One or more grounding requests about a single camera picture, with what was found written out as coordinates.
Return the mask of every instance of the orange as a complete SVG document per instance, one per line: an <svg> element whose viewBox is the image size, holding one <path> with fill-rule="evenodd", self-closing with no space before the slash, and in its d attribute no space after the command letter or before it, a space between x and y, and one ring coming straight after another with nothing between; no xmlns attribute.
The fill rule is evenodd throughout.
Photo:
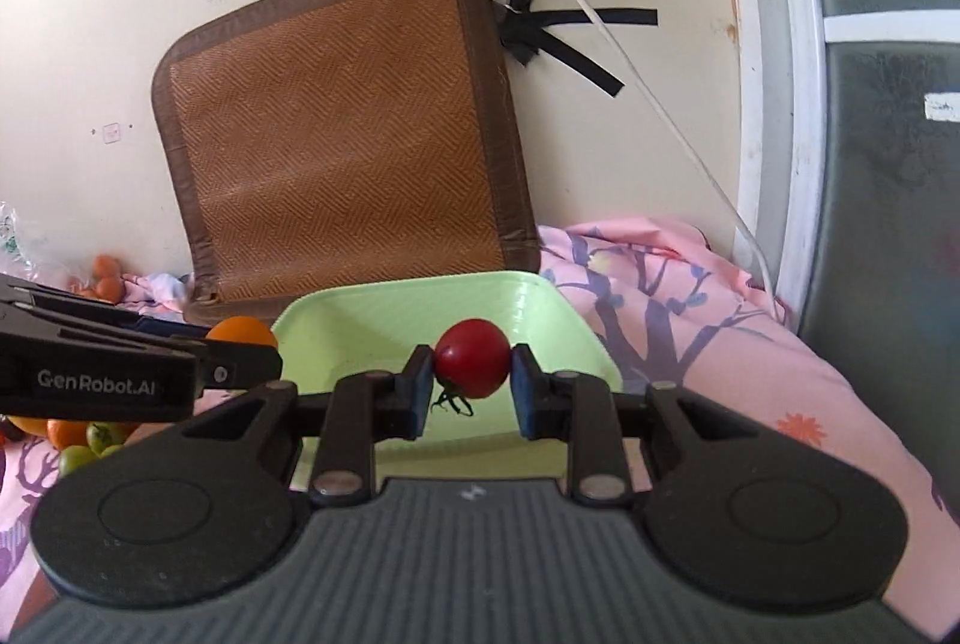
<svg viewBox="0 0 960 644"><path fill-rule="evenodd" d="M90 270L93 271L94 278L116 278L120 275L120 263L109 254L98 254L93 258Z"/></svg>
<svg viewBox="0 0 960 644"><path fill-rule="evenodd" d="M40 436L40 438L47 437L46 419L40 419L39 417L11 417L9 414L7 414L7 419L10 419L10 422L13 422L13 424L24 433L29 433L31 436Z"/></svg>
<svg viewBox="0 0 960 644"><path fill-rule="evenodd" d="M100 283L97 284L97 296L107 301L107 303L113 303L116 305L123 300L123 296L127 291L127 288L123 285L123 282L116 276L107 276L107 278L100 279Z"/></svg>
<svg viewBox="0 0 960 644"><path fill-rule="evenodd" d="M47 438L61 452L68 446L86 446L86 427L89 422L72 419L47 419Z"/></svg>
<svg viewBox="0 0 960 644"><path fill-rule="evenodd" d="M212 341L234 341L239 344L263 344L277 348L277 337L262 321L253 317L230 317L215 324L206 334Z"/></svg>

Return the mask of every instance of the red tomato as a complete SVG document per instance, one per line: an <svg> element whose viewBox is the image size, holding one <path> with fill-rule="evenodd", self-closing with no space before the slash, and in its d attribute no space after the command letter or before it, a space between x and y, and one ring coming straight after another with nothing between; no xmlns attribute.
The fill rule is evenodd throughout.
<svg viewBox="0 0 960 644"><path fill-rule="evenodd" d="M464 320L443 333L433 358L443 388L461 398L488 398L510 375L510 342L487 320Z"/></svg>

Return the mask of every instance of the green tomato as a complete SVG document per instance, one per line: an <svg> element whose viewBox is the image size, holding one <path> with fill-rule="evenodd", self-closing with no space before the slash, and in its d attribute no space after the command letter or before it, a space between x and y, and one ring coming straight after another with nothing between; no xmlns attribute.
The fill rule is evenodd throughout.
<svg viewBox="0 0 960 644"><path fill-rule="evenodd" d="M90 422L86 427L86 442L93 453L100 457L107 446L117 446L127 439L127 434L116 422Z"/></svg>
<svg viewBox="0 0 960 644"><path fill-rule="evenodd" d="M97 459L93 450L89 446L68 446L61 452L59 459L59 478L64 478L73 473L77 468L89 465Z"/></svg>

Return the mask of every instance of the white wall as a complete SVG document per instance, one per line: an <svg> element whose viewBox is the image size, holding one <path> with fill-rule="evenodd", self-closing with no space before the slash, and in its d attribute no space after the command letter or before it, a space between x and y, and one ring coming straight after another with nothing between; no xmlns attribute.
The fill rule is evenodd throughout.
<svg viewBox="0 0 960 644"><path fill-rule="evenodd" d="M150 106L150 80L189 29L255 0L0 0L0 198L56 256L120 254L138 270L190 269ZM739 154L731 0L592 0L655 7L661 27L616 28L728 192ZM570 0L536 0L568 8ZM622 77L588 27L557 34ZM539 222L679 215L728 251L731 226L640 96L611 100L553 59L510 61ZM106 144L105 125L121 140Z"/></svg>

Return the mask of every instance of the metal screw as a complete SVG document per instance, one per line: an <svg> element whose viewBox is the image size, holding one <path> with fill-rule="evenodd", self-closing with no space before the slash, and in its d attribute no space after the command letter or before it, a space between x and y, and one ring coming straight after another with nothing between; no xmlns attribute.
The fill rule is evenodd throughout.
<svg viewBox="0 0 960 644"><path fill-rule="evenodd" d="M580 483L580 494L594 501L616 500L626 491L627 484L608 473L595 473Z"/></svg>
<svg viewBox="0 0 960 644"><path fill-rule="evenodd" d="M363 486L363 479L353 471L324 471L313 480L313 489L320 495L339 497L359 492Z"/></svg>

